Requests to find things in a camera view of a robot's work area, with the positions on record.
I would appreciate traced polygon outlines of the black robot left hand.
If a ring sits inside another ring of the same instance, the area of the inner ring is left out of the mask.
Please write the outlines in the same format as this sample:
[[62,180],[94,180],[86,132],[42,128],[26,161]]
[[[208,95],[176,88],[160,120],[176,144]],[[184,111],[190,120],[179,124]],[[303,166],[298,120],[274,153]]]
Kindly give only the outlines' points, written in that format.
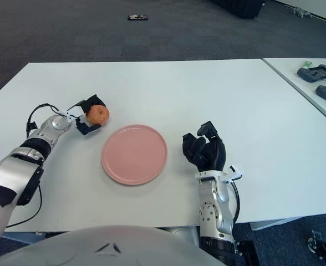
[[75,121],[82,135],[86,135],[102,127],[108,121],[109,110],[97,95],[93,95],[70,107],[65,115],[69,122]]

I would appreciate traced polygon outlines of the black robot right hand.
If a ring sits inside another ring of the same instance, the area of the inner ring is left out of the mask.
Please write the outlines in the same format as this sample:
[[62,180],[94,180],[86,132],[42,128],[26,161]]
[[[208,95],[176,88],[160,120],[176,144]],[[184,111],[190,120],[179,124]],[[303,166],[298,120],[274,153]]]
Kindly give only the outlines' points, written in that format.
[[226,150],[222,139],[211,121],[201,125],[198,138],[188,133],[182,137],[182,152],[199,172],[222,171],[226,162]]

